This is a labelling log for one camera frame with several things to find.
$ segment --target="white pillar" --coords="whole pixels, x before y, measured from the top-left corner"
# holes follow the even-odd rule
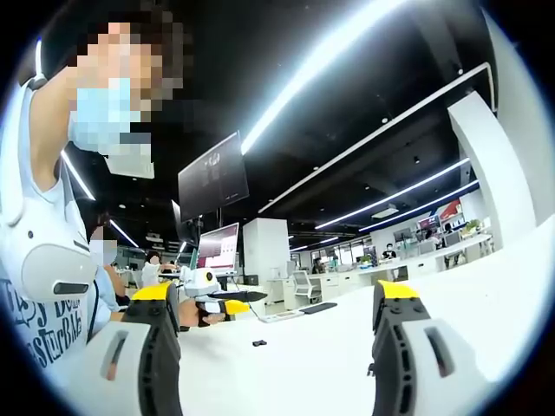
[[[480,181],[495,246],[517,241],[536,226],[526,177],[505,131],[475,91],[448,109],[453,131]]]
[[[284,219],[256,218],[243,227],[245,274],[258,275],[258,284],[273,277],[285,278],[290,261],[289,233]]]

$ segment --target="white desk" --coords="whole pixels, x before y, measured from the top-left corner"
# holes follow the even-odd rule
[[[488,380],[513,369],[545,318],[555,260],[555,219],[479,261],[405,282],[429,314],[473,347]],[[531,262],[523,252],[539,251]],[[372,413],[372,288],[362,288],[314,315],[264,324],[257,320],[192,328],[179,336],[180,399],[189,416]],[[253,341],[268,344],[253,347]]]
[[[355,269],[336,273],[323,273],[320,275],[308,275],[315,286],[322,291],[322,301],[327,302],[338,296],[369,286],[372,281],[364,278],[366,270]],[[291,277],[282,281],[284,287],[284,304],[288,310],[298,309],[308,305],[306,296],[295,295],[295,280]]]
[[[444,257],[460,251],[465,251],[467,263],[471,263],[481,257],[480,245],[491,237],[487,234],[480,234],[445,249],[431,251],[422,256],[404,260],[396,259],[368,269],[308,275],[308,278],[312,284],[320,287],[322,301],[327,302],[353,290],[364,286],[371,286],[378,280],[392,281],[392,271],[401,267],[407,268],[409,280],[438,273],[445,269]],[[293,278],[282,280],[282,284],[286,309],[298,309],[308,304],[306,297],[295,296],[295,281]]]

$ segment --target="dark hair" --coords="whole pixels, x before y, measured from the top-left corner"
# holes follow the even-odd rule
[[[160,260],[160,254],[158,253],[158,251],[154,251],[154,250],[150,250],[147,253],[147,258],[145,259],[146,262],[150,263],[150,260],[156,256],[159,260]]]
[[[131,23],[132,42],[158,45],[162,54],[162,76],[179,80],[183,74],[183,25],[160,5],[141,0],[70,0],[50,20],[41,33],[42,71],[47,80],[66,66],[75,66],[76,57],[87,45],[108,32],[108,23]],[[18,79],[35,74],[35,44],[31,45]]]

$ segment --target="linear light fixture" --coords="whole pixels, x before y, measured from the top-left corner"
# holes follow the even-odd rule
[[[83,191],[87,194],[88,198],[92,199],[93,201],[96,201],[92,192],[88,189],[88,187],[85,185],[85,182],[83,181],[83,179],[81,179],[81,176],[79,176],[79,173],[74,168],[73,164],[71,163],[71,160],[69,160],[69,157],[66,154],[65,150],[62,150],[62,159],[64,162],[66,162],[66,165],[68,166],[69,171],[73,174],[73,177],[75,178],[75,180],[77,181],[81,189],[83,189]]]
[[[327,240],[322,240],[322,241],[321,241],[320,243],[318,243],[318,244],[329,243],[330,241],[336,241],[337,239],[339,239],[339,237],[328,238]]]
[[[476,179],[476,180],[470,182],[469,184],[466,184],[466,185],[462,186],[461,188],[457,189],[456,191],[453,191],[453,192],[448,193],[447,195],[444,195],[444,196],[441,197],[441,198],[437,198],[436,200],[434,200],[434,201],[432,201],[432,202],[428,202],[427,204],[424,204],[424,205],[422,205],[422,206],[419,206],[418,208],[414,208],[413,210],[404,212],[404,213],[402,213],[402,214],[400,214],[400,215],[397,215],[397,216],[395,216],[395,217],[393,217],[393,218],[389,218],[389,219],[386,219],[385,221],[381,221],[381,222],[379,222],[379,223],[377,223],[377,224],[372,224],[372,225],[369,225],[368,227],[361,228],[359,231],[366,231],[366,230],[369,230],[369,229],[371,229],[371,228],[375,228],[375,227],[377,227],[377,226],[379,226],[379,225],[386,224],[386,223],[389,223],[389,222],[391,222],[391,221],[395,221],[396,219],[406,217],[407,215],[413,214],[413,213],[415,213],[415,212],[421,210],[422,208],[426,208],[426,207],[428,207],[428,206],[437,204],[438,202],[441,202],[441,201],[444,200],[444,199],[450,198],[450,197],[452,197],[453,195],[456,195],[457,193],[462,192],[462,191],[464,191],[465,189],[468,189],[469,187],[476,185],[477,183],[478,183],[478,180]]]
[[[446,168],[446,169],[443,169],[441,172],[437,172],[435,175],[432,175],[432,176],[430,176],[429,178],[424,179],[424,180],[421,181],[421,182],[418,182],[417,184],[411,185],[411,186],[409,186],[408,188],[403,189],[402,191],[399,191],[399,192],[397,192],[397,193],[394,193],[393,195],[391,195],[391,196],[389,196],[389,197],[386,197],[386,198],[384,198],[384,199],[382,199],[382,200],[380,200],[380,201],[377,201],[377,202],[374,202],[373,204],[370,204],[370,205],[368,205],[368,206],[365,206],[365,207],[361,208],[360,210],[353,211],[353,212],[351,212],[351,213],[349,213],[349,214],[343,215],[342,217],[339,217],[339,218],[336,218],[336,219],[332,219],[331,221],[328,221],[327,223],[320,224],[320,225],[318,225],[317,227],[315,227],[315,229],[316,229],[316,230],[319,230],[319,229],[321,229],[321,228],[323,228],[323,227],[327,227],[328,225],[335,224],[335,223],[337,223],[337,222],[339,222],[339,221],[344,220],[345,218],[353,217],[353,216],[355,216],[355,215],[357,215],[357,214],[360,214],[361,212],[365,212],[365,211],[367,211],[367,210],[370,210],[370,209],[372,209],[372,208],[377,207],[378,205],[384,204],[384,203],[390,201],[391,199],[400,197],[401,195],[404,195],[404,194],[407,193],[407,192],[411,192],[411,191],[413,191],[414,189],[416,189],[416,188],[418,188],[418,187],[420,187],[420,186],[423,186],[423,185],[425,185],[425,184],[427,184],[427,183],[429,183],[429,182],[431,182],[431,181],[433,181],[433,180],[435,180],[435,179],[438,179],[439,177],[445,175],[446,173],[449,173],[449,172],[453,171],[453,170],[456,169],[457,167],[460,167],[460,166],[465,165],[465,164],[468,163],[469,161],[470,161],[469,158],[465,158],[465,159],[463,159],[463,160],[460,160],[460,161],[458,161],[457,163],[455,163],[454,165],[451,165],[450,167],[448,167],[448,168]]]
[[[304,250],[306,248],[308,248],[308,245],[304,245],[303,247],[297,247],[296,249],[291,249],[290,251]]]
[[[353,146],[351,146],[348,149],[344,150],[343,152],[339,153],[332,160],[326,162],[322,166],[319,166],[318,169],[315,170],[314,172],[312,172],[310,175],[308,175],[305,178],[299,180],[295,185],[290,187],[288,190],[286,190],[285,192],[282,192],[280,195],[273,198],[270,203],[268,203],[265,206],[263,206],[262,208],[260,208],[258,210],[258,213],[261,214],[262,212],[266,211],[272,205],[276,204],[277,202],[279,202],[280,200],[285,198],[287,195],[294,192],[296,189],[300,188],[301,186],[305,185],[309,181],[313,180],[317,175],[320,175],[324,171],[326,171],[327,169],[331,168],[335,163],[339,162],[340,160],[345,159],[347,156],[349,156],[353,152],[356,152],[358,149],[360,149],[361,147],[368,144],[371,140],[375,139],[376,137],[378,137],[381,134],[384,134],[390,128],[393,128],[393,126],[396,126],[399,123],[401,123],[403,120],[406,120],[408,117],[410,117],[413,114],[415,114],[416,112],[420,111],[421,109],[423,109],[425,106],[427,106],[431,102],[436,101],[437,99],[439,99],[440,97],[442,97],[443,95],[445,95],[446,93],[451,91],[452,89],[457,88],[459,85],[463,84],[464,82],[467,82],[468,80],[472,80],[475,76],[480,75],[483,72],[486,72],[486,74],[487,74],[492,112],[496,113],[497,112],[497,107],[495,106],[495,91],[493,89],[492,67],[488,62],[483,62],[480,65],[478,65],[476,68],[470,69],[465,74],[461,75],[459,78],[456,78],[454,81],[451,81],[447,85],[445,85],[444,87],[438,89],[437,91],[435,91],[434,93],[432,93],[431,95],[426,97],[424,100],[414,104],[411,108],[405,110],[403,113],[396,116],[393,120],[390,120],[387,124],[382,125],[380,128],[378,128],[374,132],[370,133],[364,139],[361,139],[361,140],[357,141]]]
[[[120,228],[120,226],[119,226],[118,224],[115,223],[115,221],[114,221],[113,219],[110,219],[110,224],[113,225],[114,228],[115,228],[117,231],[119,231],[120,234],[121,234],[123,237],[125,237],[125,238],[128,240],[129,243],[131,243],[132,245],[134,245],[136,248],[139,248],[139,245],[137,245],[137,243],[136,243],[135,241],[133,241],[133,240],[131,239],[131,237],[128,236],[128,235],[125,233],[125,231],[122,230],[122,229]]]
[[[274,121],[287,103],[318,74],[323,72],[344,50],[356,41],[367,29],[384,18],[407,0],[373,0],[348,19],[342,26],[327,36],[306,58],[276,100],[266,109],[260,120],[241,144],[241,153],[246,154],[264,130]]]

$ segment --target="small black object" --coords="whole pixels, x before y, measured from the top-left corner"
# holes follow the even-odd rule
[[[310,306],[309,308],[301,309],[301,312],[303,312],[306,315],[312,315],[312,314],[315,314],[316,312],[321,312],[329,308],[334,308],[335,306],[337,306],[337,303],[333,303],[333,302],[320,303],[319,305],[314,305],[314,306]]]

